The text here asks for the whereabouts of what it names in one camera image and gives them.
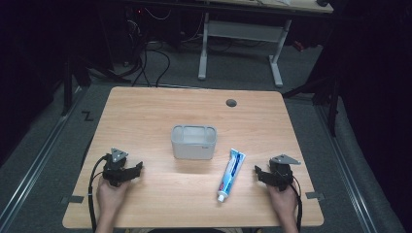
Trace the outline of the person's right hand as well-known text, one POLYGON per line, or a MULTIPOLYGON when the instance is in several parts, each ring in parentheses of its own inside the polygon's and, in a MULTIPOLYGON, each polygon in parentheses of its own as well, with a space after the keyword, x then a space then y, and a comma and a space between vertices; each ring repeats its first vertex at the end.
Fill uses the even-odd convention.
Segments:
POLYGON ((292 187, 288 186, 281 191, 277 186, 268 185, 267 190, 272 208, 277 216, 294 216, 297 200, 292 187))

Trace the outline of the blue and white toothpaste tube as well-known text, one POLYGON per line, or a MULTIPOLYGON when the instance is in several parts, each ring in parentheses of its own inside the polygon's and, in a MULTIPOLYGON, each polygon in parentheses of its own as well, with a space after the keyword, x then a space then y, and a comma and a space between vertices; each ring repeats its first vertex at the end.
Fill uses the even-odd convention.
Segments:
POLYGON ((230 194, 231 188, 243 165, 246 155, 236 149, 230 150, 230 159, 226 165, 218 188, 218 201, 223 202, 230 194))

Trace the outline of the person's left hand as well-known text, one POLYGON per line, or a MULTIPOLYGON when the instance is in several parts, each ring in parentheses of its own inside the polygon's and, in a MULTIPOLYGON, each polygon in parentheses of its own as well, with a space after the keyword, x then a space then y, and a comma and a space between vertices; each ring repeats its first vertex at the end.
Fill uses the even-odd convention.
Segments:
POLYGON ((110 183, 101 178, 97 188, 97 199, 101 214, 115 214, 119 211, 125 193, 130 182, 121 183, 120 186, 112 186, 110 183))

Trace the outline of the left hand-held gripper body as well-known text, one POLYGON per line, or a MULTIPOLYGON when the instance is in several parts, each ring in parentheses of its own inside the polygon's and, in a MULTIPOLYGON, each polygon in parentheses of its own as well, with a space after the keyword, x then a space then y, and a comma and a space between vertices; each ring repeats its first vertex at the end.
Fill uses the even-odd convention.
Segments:
POLYGON ((106 155, 106 164, 103 168, 103 178, 110 185, 119 187, 123 183, 123 170, 128 153, 123 150, 111 148, 106 155))

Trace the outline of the grey plastic storage box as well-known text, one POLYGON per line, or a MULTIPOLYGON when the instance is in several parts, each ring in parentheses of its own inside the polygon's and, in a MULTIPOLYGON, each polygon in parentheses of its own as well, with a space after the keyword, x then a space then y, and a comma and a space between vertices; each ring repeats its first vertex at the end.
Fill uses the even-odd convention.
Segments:
POLYGON ((173 154, 178 159, 209 160, 216 142, 217 130, 209 125, 175 125, 171 131, 173 154))

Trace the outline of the wooden desk with white frame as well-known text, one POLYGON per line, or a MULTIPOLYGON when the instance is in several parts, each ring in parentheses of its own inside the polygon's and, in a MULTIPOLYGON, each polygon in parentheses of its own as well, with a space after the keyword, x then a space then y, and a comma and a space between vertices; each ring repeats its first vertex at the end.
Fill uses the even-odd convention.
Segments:
POLYGON ((268 56, 277 87, 283 86, 278 59, 294 17, 330 17, 329 0, 128 0, 143 6, 204 13, 198 78, 205 80, 210 37, 275 43, 268 56))

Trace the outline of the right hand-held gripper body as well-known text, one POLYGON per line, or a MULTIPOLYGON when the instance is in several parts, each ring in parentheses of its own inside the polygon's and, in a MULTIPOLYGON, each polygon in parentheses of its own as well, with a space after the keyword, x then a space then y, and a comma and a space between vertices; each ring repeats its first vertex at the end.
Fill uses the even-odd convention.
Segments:
POLYGON ((293 181, 292 165, 300 165, 301 162, 285 154, 269 159, 270 178, 269 184, 277 186, 284 191, 293 181))

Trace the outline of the metal floor rail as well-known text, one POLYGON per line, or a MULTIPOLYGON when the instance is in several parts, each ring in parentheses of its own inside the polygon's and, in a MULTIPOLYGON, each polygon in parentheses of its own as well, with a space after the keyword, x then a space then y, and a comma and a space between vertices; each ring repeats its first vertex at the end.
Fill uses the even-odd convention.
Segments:
POLYGON ((340 148, 336 137, 331 134, 328 128, 326 110, 323 107, 315 106, 315 111, 322 123, 324 131, 326 132, 329 143, 331 144, 332 154, 336 159, 338 171, 340 173, 342 182, 345 185, 352 206, 356 212, 363 233, 377 233, 375 223, 370 215, 369 210, 366 207, 364 198, 347 164, 344 153, 340 148))
POLYGON ((60 88, 54 95, 53 102, 34 120, 0 168, 0 233, 10 228, 52 156, 52 150, 69 117, 87 91, 87 87, 76 87, 73 103, 66 109, 63 105, 65 94, 63 88, 60 88))

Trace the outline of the black metal stand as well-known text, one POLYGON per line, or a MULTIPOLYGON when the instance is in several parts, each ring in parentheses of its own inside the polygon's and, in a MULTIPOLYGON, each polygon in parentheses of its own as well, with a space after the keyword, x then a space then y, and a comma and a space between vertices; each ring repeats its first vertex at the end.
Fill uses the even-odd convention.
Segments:
POLYGON ((79 86, 89 87, 91 79, 87 70, 87 60, 81 56, 69 56, 64 64, 64 97, 63 112, 66 116, 73 105, 73 84, 76 80, 79 86))
POLYGON ((335 121, 337 116, 337 105, 339 97, 340 78, 329 76, 309 81, 293 90, 283 93, 284 98, 291 98, 299 93, 313 93, 312 103, 314 105, 328 105, 326 115, 326 126, 329 133, 335 136, 335 121))

